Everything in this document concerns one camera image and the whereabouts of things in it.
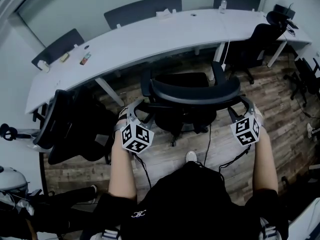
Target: strap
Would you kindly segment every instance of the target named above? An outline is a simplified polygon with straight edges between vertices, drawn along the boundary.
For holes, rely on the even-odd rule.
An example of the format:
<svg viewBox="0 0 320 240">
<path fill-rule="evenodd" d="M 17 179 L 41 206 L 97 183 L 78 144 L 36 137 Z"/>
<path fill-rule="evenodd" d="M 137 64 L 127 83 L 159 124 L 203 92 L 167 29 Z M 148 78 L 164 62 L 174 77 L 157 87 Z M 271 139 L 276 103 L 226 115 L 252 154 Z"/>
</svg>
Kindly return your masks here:
<svg viewBox="0 0 320 240">
<path fill-rule="evenodd" d="M 126 127 L 126 126 L 127 126 L 126 123 L 116 124 L 116 125 L 113 127 L 113 132 L 116 132 L 116 131 L 120 130 L 122 127 Z"/>
<path fill-rule="evenodd" d="M 127 119 L 127 114 L 123 114 L 122 116 L 119 117 L 118 121 L 122 120 L 122 119 Z"/>
</svg>

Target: water bottle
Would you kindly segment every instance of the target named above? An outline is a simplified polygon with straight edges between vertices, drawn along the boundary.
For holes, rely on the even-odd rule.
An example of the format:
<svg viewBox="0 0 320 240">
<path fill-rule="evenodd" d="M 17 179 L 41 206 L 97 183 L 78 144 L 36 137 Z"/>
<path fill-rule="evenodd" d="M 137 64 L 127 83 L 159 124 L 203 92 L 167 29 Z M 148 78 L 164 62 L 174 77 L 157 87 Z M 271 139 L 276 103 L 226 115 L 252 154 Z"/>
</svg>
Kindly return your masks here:
<svg viewBox="0 0 320 240">
<path fill-rule="evenodd" d="M 227 9 L 227 1 L 222 0 L 221 6 L 220 6 L 220 13 L 224 14 L 226 12 L 226 9 Z"/>
</svg>

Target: desk leg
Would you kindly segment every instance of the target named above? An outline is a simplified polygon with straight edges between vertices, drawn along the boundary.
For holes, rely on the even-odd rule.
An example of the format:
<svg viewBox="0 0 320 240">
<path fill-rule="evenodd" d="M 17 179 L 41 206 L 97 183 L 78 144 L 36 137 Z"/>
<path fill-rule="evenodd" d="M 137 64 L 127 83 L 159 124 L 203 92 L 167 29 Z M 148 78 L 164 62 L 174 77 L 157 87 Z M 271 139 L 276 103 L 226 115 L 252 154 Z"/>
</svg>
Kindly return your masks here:
<svg viewBox="0 0 320 240">
<path fill-rule="evenodd" d="M 200 53 L 200 46 L 197 46 L 194 48 L 194 54 L 199 55 L 199 53 Z"/>
<path fill-rule="evenodd" d="M 276 50 L 275 54 L 273 55 L 273 57 L 270 59 L 269 63 L 267 64 L 268 68 L 271 68 L 273 63 L 276 61 L 276 59 L 278 58 L 278 56 L 280 55 L 280 53 L 282 52 L 282 50 L 285 48 L 287 44 L 287 41 L 283 41 L 278 50 Z"/>
<path fill-rule="evenodd" d="M 121 77 L 121 73 L 120 73 L 120 70 L 116 70 L 114 71 L 114 74 L 117 78 Z"/>
<path fill-rule="evenodd" d="M 225 48 L 225 44 L 226 42 L 221 42 L 219 47 L 216 49 L 214 54 L 214 59 L 213 59 L 214 62 L 220 61 L 222 52 L 224 51 L 224 48 Z M 210 74 L 208 78 L 209 78 L 209 81 L 213 81 L 213 79 L 215 79 L 214 72 L 212 70 L 210 70 Z"/>
<path fill-rule="evenodd" d="M 298 56 L 294 59 L 294 61 L 296 62 L 297 60 L 299 60 L 305 53 L 305 51 L 311 46 L 311 43 L 307 43 L 302 49 L 301 51 L 299 51 Z"/>
<path fill-rule="evenodd" d="M 115 91 L 110 87 L 110 85 L 103 80 L 102 78 L 96 78 L 95 81 L 98 83 L 98 85 L 100 85 L 102 87 L 102 89 L 105 90 L 105 92 L 107 94 L 110 95 L 110 97 L 119 104 L 120 107 L 123 107 L 125 105 L 125 103 L 123 102 L 122 99 L 120 99 L 120 97 L 115 93 Z"/>
</svg>

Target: person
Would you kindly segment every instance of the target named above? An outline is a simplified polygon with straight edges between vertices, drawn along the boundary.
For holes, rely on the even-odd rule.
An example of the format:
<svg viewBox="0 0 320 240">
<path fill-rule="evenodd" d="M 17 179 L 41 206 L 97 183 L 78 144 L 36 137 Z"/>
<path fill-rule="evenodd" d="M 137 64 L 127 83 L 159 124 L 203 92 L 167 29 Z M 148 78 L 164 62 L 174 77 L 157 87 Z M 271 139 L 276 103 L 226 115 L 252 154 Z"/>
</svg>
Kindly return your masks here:
<svg viewBox="0 0 320 240">
<path fill-rule="evenodd" d="M 122 240 L 287 239 L 289 226 L 278 198 L 271 141 L 258 110 L 256 117 L 262 127 L 255 144 L 253 195 L 245 206 L 232 203 L 221 175 L 204 167 L 193 151 L 182 168 L 160 179 L 137 204 L 131 155 L 116 131 L 108 194 L 101 197 L 108 203 L 103 211 L 108 221 L 100 233 L 84 231 L 80 239 L 100 239 L 104 229 L 119 225 Z"/>
<path fill-rule="evenodd" d="M 37 232 L 66 234 L 87 227 L 99 227 L 98 221 L 94 221 L 94 213 L 71 208 L 77 203 L 94 202 L 97 194 L 95 185 L 49 197 L 27 196 L 22 201 L 24 207 L 28 204 L 28 209 L 19 209 L 19 212 L 21 198 L 13 193 L 4 194 L 11 196 L 14 203 L 0 202 L 1 237 L 37 240 Z"/>
</svg>

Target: chair armrest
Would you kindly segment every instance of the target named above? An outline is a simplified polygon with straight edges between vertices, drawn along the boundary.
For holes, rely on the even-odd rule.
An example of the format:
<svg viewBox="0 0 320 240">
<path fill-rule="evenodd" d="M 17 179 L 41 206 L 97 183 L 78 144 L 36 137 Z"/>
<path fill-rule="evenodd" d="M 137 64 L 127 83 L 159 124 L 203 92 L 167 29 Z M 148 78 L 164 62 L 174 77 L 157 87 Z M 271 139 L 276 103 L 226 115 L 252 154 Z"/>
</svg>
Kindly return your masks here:
<svg viewBox="0 0 320 240">
<path fill-rule="evenodd" d="M 316 74 L 317 70 L 320 70 L 320 66 L 318 64 L 318 62 L 316 61 L 315 58 L 313 58 L 314 62 L 315 62 L 315 68 L 313 70 L 313 73 Z"/>
<path fill-rule="evenodd" d="M 151 70 L 146 69 L 141 75 L 141 92 L 144 97 L 150 97 Z"/>
<path fill-rule="evenodd" d="M 211 67 L 215 79 L 215 85 L 222 85 L 226 82 L 224 69 L 217 61 L 211 61 Z"/>
</svg>

